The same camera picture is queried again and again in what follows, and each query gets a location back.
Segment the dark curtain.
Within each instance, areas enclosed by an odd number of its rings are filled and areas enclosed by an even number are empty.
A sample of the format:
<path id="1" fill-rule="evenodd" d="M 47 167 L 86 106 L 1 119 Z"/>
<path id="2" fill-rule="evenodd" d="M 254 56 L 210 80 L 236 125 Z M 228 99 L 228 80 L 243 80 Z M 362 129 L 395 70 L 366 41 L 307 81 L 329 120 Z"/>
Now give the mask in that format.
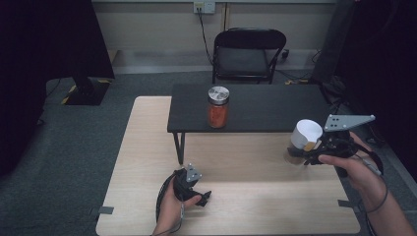
<path id="1" fill-rule="evenodd" d="M 20 162 L 48 81 L 114 77 L 92 0 L 0 0 L 0 176 Z"/>
<path id="2" fill-rule="evenodd" d="M 354 5 L 341 71 L 348 89 L 417 181 L 417 0 Z"/>

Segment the white paper cup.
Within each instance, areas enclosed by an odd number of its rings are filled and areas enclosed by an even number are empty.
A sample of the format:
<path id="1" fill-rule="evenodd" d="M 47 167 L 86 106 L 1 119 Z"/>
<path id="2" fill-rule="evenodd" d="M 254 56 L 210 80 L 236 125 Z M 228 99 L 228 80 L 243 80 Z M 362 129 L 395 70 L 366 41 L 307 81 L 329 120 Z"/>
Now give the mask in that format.
<path id="1" fill-rule="evenodd" d="M 323 134 L 323 128 L 315 121 L 309 119 L 302 119 L 297 122 L 293 132 L 288 141 L 288 149 L 295 150 L 311 150 L 313 149 L 319 138 Z M 305 159 L 302 157 L 292 156 L 289 150 L 284 154 L 286 162 L 293 165 L 301 165 Z"/>

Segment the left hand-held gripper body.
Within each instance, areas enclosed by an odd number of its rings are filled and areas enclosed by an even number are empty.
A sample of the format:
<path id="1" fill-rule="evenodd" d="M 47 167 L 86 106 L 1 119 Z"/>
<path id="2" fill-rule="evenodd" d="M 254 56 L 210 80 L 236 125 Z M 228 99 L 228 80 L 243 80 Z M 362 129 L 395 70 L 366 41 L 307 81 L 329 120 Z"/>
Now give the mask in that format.
<path id="1" fill-rule="evenodd" d="M 193 190 L 201 178 L 202 174 L 192 163 L 189 163 L 187 167 L 175 170 L 173 189 L 176 198 L 181 202 L 185 202 L 194 196 L 201 196 L 201 193 Z"/>

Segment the person's left hand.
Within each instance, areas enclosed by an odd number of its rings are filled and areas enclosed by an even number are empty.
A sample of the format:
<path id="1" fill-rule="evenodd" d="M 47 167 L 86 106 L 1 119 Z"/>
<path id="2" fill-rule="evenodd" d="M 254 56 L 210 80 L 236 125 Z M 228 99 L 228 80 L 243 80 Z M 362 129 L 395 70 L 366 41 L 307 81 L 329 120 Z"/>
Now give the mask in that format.
<path id="1" fill-rule="evenodd" d="M 182 212 L 187 207 L 194 206 L 201 198 L 196 195 L 185 202 L 179 201 L 174 194 L 173 183 L 170 182 L 162 198 L 159 218 L 151 236 L 169 236 L 173 233 L 180 225 Z"/>

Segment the black folding chair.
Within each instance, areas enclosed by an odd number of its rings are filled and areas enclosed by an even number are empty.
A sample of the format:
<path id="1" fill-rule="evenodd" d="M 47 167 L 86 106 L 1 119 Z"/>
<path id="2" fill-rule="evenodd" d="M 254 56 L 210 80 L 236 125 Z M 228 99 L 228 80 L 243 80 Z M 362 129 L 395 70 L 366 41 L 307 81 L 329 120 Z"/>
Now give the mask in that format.
<path id="1" fill-rule="evenodd" d="M 233 28 L 214 40 L 212 82 L 272 83 L 286 36 L 277 29 Z"/>

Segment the red spice jar silver lid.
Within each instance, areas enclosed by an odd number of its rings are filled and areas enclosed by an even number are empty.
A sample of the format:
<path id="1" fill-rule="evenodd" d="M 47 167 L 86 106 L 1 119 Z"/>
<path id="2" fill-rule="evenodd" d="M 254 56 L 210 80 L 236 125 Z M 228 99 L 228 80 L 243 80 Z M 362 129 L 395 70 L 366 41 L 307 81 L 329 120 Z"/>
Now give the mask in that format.
<path id="1" fill-rule="evenodd" d="M 222 128 L 228 118 L 229 89 L 221 86 L 208 90 L 208 123 L 213 128 Z"/>

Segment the white wall socket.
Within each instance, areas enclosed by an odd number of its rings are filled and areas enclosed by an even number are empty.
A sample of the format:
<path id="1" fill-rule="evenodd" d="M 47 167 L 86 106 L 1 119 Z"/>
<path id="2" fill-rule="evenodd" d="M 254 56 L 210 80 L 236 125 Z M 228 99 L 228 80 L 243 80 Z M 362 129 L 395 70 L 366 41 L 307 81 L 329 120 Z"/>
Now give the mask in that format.
<path id="1" fill-rule="evenodd" d="M 214 2 L 194 2 L 193 12 L 195 14 L 214 14 L 215 3 Z"/>

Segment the grey upright panel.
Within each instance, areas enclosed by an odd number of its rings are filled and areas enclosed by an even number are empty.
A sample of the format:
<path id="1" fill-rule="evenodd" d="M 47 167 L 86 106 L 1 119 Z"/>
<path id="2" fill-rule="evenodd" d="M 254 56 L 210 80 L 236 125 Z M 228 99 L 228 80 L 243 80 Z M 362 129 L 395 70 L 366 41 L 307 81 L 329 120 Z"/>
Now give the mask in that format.
<path id="1" fill-rule="evenodd" d="M 349 32 L 356 0 L 337 0 L 321 54 L 315 65 L 312 79 L 329 83 L 334 75 L 340 53 Z"/>

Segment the black metal shelf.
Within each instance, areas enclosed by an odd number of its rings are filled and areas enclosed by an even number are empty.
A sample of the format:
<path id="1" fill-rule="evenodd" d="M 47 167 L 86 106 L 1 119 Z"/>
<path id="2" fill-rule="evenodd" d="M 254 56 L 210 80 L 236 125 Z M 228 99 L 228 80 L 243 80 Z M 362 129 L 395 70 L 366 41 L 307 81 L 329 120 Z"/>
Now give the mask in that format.
<path id="1" fill-rule="evenodd" d="M 179 163 L 187 133 L 290 133 L 298 121 L 324 125 L 329 104 L 315 85 L 223 85 L 229 89 L 228 118 L 222 128 L 208 122 L 208 91 L 216 85 L 176 85 L 167 131 L 173 135 Z"/>

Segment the black stand base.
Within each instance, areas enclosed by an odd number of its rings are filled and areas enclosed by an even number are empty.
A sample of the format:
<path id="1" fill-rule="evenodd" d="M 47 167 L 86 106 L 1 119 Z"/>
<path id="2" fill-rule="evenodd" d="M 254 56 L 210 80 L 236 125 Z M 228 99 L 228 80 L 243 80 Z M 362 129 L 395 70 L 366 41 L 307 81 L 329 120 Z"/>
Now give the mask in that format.
<path id="1" fill-rule="evenodd" d="M 112 81 L 89 77 L 75 77 L 75 84 L 63 98 L 65 105 L 99 105 Z"/>

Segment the person's right hand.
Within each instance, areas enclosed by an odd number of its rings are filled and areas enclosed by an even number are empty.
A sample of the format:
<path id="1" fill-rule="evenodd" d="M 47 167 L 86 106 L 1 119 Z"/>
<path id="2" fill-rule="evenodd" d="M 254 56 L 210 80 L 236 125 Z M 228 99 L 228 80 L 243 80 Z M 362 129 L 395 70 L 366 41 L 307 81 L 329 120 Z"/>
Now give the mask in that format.
<path id="1" fill-rule="evenodd" d="M 387 185 L 381 176 L 370 169 L 376 164 L 366 152 L 358 150 L 348 158 L 322 154 L 319 161 L 346 170 L 351 186 L 358 191 L 367 210 L 383 205 L 388 199 Z"/>

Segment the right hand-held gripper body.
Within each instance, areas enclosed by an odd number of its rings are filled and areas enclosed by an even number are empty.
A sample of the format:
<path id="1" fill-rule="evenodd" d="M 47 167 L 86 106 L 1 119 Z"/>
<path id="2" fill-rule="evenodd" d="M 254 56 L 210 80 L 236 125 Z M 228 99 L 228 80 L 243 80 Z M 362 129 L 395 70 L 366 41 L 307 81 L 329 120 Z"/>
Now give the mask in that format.
<path id="1" fill-rule="evenodd" d="M 320 145 L 313 150 L 313 164 L 321 164 L 322 154 L 348 158 L 358 150 L 369 151 L 356 143 L 350 135 L 350 129 L 372 122 L 375 115 L 335 115 L 330 114 L 324 125 L 324 133 L 320 137 Z"/>

